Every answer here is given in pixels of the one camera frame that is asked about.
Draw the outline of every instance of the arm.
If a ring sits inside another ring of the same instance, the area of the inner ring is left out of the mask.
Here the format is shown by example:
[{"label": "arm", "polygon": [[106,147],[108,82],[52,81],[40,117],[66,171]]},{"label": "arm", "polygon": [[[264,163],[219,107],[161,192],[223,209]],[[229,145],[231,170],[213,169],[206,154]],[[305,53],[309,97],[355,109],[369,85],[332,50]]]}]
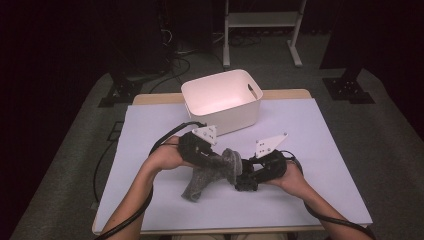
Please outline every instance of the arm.
[{"label": "arm", "polygon": [[[178,137],[171,137],[166,143],[178,144]],[[190,166],[181,158],[177,146],[160,146],[144,161],[127,194],[107,221],[102,233],[128,219],[143,205],[152,189],[153,181],[160,171],[183,165]],[[143,217],[144,214],[109,239],[139,239]]]},{"label": "arm", "polygon": [[[324,198],[322,198],[305,180],[297,166],[288,162],[287,171],[281,178],[269,181],[286,191],[288,194],[302,199],[312,210],[318,214],[346,220],[336,209],[334,209]],[[335,240],[371,240],[366,234],[339,224],[321,221],[322,226]]]}]

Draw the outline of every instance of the metal stand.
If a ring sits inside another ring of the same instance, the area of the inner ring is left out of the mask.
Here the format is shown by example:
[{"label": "metal stand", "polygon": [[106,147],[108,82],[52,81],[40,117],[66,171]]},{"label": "metal stand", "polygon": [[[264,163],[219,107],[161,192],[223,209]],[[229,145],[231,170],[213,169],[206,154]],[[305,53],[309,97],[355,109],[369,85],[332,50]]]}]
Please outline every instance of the metal stand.
[{"label": "metal stand", "polygon": [[143,83],[129,81],[124,74],[111,71],[113,85],[106,97],[102,98],[98,107],[113,107],[115,103],[132,103],[140,94]]},{"label": "metal stand", "polygon": [[340,78],[323,78],[333,100],[348,100],[352,104],[375,103],[368,92],[364,92],[356,81],[362,67],[347,68]]},{"label": "metal stand", "polygon": [[223,65],[230,67],[230,49],[228,45],[229,28],[235,27],[294,27],[291,40],[287,41],[290,53],[296,67],[302,67],[299,54],[296,50],[296,41],[303,19],[306,0],[302,0],[297,12],[268,12],[268,13],[229,13],[229,0],[225,2],[225,26]]}]

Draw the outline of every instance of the white plastic bracket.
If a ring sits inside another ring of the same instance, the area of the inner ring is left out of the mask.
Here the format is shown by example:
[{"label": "white plastic bracket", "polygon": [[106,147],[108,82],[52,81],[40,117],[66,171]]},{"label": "white plastic bracket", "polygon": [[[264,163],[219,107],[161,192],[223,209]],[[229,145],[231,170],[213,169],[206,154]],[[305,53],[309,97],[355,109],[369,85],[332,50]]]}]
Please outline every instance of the white plastic bracket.
[{"label": "white plastic bracket", "polygon": [[196,128],[191,131],[194,135],[198,136],[199,138],[205,140],[206,142],[216,145],[216,126],[206,126],[202,128]]},{"label": "white plastic bracket", "polygon": [[256,158],[266,156],[274,151],[288,136],[287,133],[256,141]]}]

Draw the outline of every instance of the white tabletop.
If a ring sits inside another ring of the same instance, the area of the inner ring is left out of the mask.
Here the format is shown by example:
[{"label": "white tabletop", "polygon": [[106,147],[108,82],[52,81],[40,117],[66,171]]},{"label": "white tabletop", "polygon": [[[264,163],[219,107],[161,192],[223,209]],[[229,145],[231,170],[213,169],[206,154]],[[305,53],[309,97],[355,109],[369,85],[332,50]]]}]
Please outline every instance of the white tabletop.
[{"label": "white tabletop", "polygon": [[[184,104],[129,106],[115,160],[93,224],[98,233],[127,192],[152,145],[183,122],[190,121]],[[177,135],[191,130],[186,128]],[[256,140],[287,132],[277,148],[301,162],[306,180],[350,221],[371,224],[371,217],[349,174],[314,99],[262,100],[258,122],[218,137],[213,150],[225,148],[250,158]],[[142,232],[319,226],[300,199],[270,185],[257,192],[238,192],[226,180],[210,184],[198,202],[181,197],[192,170],[162,171],[146,210]]]}]

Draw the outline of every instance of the forearm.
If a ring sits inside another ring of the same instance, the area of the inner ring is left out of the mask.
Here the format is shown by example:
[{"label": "forearm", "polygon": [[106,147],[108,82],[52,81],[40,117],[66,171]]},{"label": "forearm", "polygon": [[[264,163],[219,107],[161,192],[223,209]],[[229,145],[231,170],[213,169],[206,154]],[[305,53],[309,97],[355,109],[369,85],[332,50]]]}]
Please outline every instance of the forearm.
[{"label": "forearm", "polygon": [[[150,168],[148,164],[143,164],[136,177],[134,178],[134,181],[131,184],[127,194],[122,199],[121,203],[113,212],[112,216],[109,218],[108,222],[103,228],[102,233],[107,232],[108,230],[127,220],[137,210],[140,209],[149,196],[153,186],[153,180],[155,179],[157,173],[158,171]],[[142,214],[130,225],[114,234],[109,239],[138,239],[143,217],[144,214]]]},{"label": "forearm", "polygon": [[[304,202],[316,213],[340,220],[347,220],[336,209],[334,209],[324,198],[322,198],[315,190],[311,188],[308,196],[303,198]],[[354,228],[330,223],[320,220],[322,226],[330,234],[334,240],[362,240],[371,239],[366,234]]]}]

